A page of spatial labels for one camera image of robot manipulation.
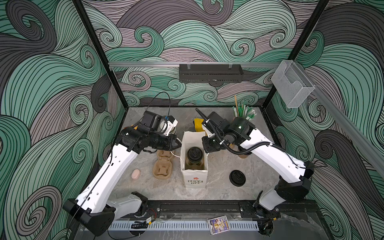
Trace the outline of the green paper coffee cup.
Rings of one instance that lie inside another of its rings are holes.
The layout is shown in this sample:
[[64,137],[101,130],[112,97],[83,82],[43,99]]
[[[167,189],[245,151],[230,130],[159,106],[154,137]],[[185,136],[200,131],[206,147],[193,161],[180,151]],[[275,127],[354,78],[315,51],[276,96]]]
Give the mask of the green paper coffee cup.
[[200,161],[191,161],[191,160],[187,160],[186,161],[186,165],[185,165],[185,168],[186,170],[204,170],[205,167],[204,167],[204,161],[203,160],[200,160]]

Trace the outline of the white paper takeout bag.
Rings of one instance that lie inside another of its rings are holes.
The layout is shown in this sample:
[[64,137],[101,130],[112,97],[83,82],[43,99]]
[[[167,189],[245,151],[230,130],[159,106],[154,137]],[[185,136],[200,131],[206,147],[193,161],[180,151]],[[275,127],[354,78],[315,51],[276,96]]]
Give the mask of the white paper takeout bag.
[[187,189],[204,189],[208,178],[208,154],[203,147],[204,132],[184,132],[180,154],[181,173]]

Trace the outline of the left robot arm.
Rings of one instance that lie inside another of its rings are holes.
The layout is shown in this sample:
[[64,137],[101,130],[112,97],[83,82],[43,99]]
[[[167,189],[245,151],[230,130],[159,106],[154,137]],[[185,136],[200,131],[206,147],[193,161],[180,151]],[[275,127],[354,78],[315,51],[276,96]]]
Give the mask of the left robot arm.
[[175,134],[143,133],[132,127],[123,129],[94,179],[75,199],[66,200],[64,210],[96,237],[121,217],[144,215],[148,200],[145,196],[133,192],[128,197],[110,201],[112,190],[144,148],[171,152],[181,146],[182,142]]

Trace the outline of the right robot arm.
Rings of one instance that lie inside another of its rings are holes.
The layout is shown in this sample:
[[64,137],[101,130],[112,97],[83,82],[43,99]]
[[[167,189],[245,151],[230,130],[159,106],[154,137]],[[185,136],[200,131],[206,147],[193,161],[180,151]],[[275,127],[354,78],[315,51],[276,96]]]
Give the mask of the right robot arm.
[[208,116],[200,110],[197,112],[204,120],[203,129],[207,134],[202,138],[205,153],[221,150],[234,155],[252,153],[279,174],[278,184],[259,196],[258,208],[271,212],[284,202],[300,202],[309,193],[315,171],[313,163],[292,157],[244,118],[236,117],[229,122],[216,112]]

